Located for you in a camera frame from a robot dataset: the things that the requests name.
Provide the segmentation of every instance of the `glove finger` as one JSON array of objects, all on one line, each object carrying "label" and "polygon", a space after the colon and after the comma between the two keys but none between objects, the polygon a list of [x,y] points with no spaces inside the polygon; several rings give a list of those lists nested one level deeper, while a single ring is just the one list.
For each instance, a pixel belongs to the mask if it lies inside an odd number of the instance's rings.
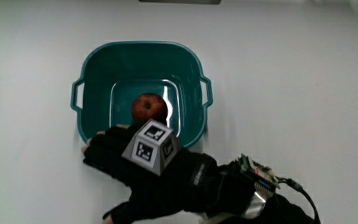
[{"label": "glove finger", "polygon": [[98,134],[92,139],[91,144],[103,146],[110,150],[115,150],[118,152],[124,152],[125,148],[131,141],[133,134],[126,134],[127,136],[123,138],[120,135],[122,134],[121,131],[118,131],[117,133],[118,134]]}]

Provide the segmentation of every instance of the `wire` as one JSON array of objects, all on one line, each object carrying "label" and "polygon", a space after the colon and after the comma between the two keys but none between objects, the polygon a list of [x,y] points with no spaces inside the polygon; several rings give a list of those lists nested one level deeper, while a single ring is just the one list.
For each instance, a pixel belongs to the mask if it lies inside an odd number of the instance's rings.
[{"label": "wire", "polygon": [[[278,180],[278,183],[279,183],[279,184],[281,184],[281,183],[287,184],[287,185],[290,186],[292,189],[294,189],[294,190],[296,190],[297,192],[303,194],[303,196],[305,196],[306,199],[308,199],[309,203],[311,204],[311,206],[313,207],[313,210],[314,210],[314,220],[313,220],[313,222],[312,222],[311,224],[314,224],[314,223],[315,223],[315,224],[321,224],[321,222],[320,222],[320,217],[318,216],[317,208],[316,208],[316,206],[314,205],[313,200],[312,200],[311,197],[308,195],[308,193],[306,193],[306,191],[303,190],[303,187],[302,187],[300,184],[298,184],[296,181],[294,181],[293,179],[287,179],[287,178],[284,178],[284,177],[277,177],[277,176],[275,176],[275,177],[276,177],[276,179]],[[277,201],[279,207],[282,208],[282,206],[280,205],[280,202],[278,202],[277,197],[275,197],[275,198],[276,198],[276,201]]]}]

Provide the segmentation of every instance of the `apple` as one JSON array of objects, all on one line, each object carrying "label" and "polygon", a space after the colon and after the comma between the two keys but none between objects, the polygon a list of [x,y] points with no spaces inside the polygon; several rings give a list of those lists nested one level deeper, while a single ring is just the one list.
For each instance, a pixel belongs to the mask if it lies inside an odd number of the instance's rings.
[{"label": "apple", "polygon": [[165,100],[154,93],[144,93],[138,96],[131,106],[133,119],[145,124],[150,119],[165,121],[168,116],[168,107]]}]

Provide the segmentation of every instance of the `circuit board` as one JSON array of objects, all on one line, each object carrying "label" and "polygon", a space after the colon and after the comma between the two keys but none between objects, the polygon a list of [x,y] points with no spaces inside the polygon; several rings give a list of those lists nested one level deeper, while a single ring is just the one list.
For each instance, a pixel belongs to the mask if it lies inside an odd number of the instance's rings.
[{"label": "circuit board", "polygon": [[251,157],[243,154],[241,154],[241,158],[239,158],[239,164],[241,167],[241,173],[251,179],[254,179],[255,181],[258,181],[269,190],[274,191],[276,187],[280,188],[271,168],[263,166],[258,162],[253,161]]}]

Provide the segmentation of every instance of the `gloved hand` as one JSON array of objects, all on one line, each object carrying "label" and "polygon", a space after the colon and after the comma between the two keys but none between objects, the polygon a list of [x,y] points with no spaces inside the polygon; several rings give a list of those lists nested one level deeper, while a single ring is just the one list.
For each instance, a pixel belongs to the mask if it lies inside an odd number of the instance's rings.
[{"label": "gloved hand", "polygon": [[140,126],[115,126],[100,131],[81,151],[84,163],[120,180],[132,190],[128,202],[107,212],[104,223],[130,224],[136,220],[173,215],[181,210],[181,200],[173,187],[153,173],[121,157]]}]

